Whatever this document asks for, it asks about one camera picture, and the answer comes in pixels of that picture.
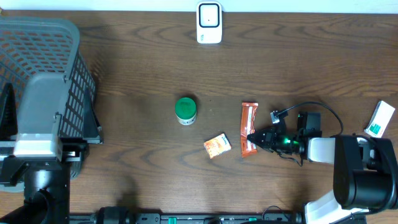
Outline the green lid white jar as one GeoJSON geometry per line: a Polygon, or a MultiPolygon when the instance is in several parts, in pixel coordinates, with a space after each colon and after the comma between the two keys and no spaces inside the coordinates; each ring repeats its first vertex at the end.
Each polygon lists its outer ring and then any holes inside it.
{"type": "Polygon", "coordinates": [[[191,98],[180,98],[175,104],[177,120],[182,125],[191,125],[197,118],[197,105],[191,98]]]}

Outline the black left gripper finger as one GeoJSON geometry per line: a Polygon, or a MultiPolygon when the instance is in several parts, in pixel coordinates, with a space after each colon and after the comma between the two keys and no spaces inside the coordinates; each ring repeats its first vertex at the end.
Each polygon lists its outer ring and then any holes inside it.
{"type": "Polygon", "coordinates": [[[6,83],[1,93],[1,140],[16,135],[17,113],[14,89],[11,83],[6,83]]]}
{"type": "Polygon", "coordinates": [[[88,144],[103,143],[102,127],[96,117],[89,88],[85,90],[83,99],[83,139],[88,144]]]}

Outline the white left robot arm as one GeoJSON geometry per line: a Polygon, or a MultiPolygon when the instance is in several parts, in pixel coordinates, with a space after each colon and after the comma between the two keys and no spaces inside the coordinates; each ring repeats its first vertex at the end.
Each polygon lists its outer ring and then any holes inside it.
{"type": "Polygon", "coordinates": [[[69,222],[70,181],[79,174],[89,145],[103,138],[89,89],[82,94],[78,124],[67,120],[75,107],[72,97],[64,114],[49,115],[62,96],[59,90],[52,96],[33,90],[17,110],[10,83],[2,93],[1,185],[22,187],[24,204],[1,223],[69,222]]]}

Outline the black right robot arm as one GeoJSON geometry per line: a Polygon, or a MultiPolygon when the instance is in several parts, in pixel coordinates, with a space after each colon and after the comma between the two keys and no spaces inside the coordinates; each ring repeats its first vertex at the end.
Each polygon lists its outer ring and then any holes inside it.
{"type": "Polygon", "coordinates": [[[286,113],[271,114],[273,126],[248,133],[250,146],[279,157],[333,166],[333,189],[302,212],[264,211],[265,223],[366,223],[366,216],[397,209],[397,160],[389,139],[360,135],[322,136],[320,113],[298,115],[296,133],[288,133],[286,113]]]}

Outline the white green box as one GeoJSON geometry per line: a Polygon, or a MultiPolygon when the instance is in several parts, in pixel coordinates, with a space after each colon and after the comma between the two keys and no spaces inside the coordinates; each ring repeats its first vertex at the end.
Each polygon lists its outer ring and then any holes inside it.
{"type": "Polygon", "coordinates": [[[395,110],[394,107],[385,101],[379,101],[364,132],[371,137],[382,138],[395,110]]]}

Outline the small orange snack box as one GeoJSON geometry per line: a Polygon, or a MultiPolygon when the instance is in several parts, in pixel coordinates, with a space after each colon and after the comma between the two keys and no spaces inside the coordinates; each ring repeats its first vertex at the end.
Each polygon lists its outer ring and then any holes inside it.
{"type": "Polygon", "coordinates": [[[232,148],[225,133],[221,133],[220,135],[205,141],[203,145],[210,159],[228,152],[232,148]]]}

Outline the red chocolate bar wrapper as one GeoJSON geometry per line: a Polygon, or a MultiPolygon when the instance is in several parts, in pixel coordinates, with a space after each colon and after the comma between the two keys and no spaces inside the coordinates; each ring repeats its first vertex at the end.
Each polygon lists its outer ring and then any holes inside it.
{"type": "Polygon", "coordinates": [[[248,139],[249,134],[255,132],[254,120],[257,113],[258,103],[242,103],[242,116],[240,128],[240,143],[242,158],[257,153],[257,146],[248,139]]]}

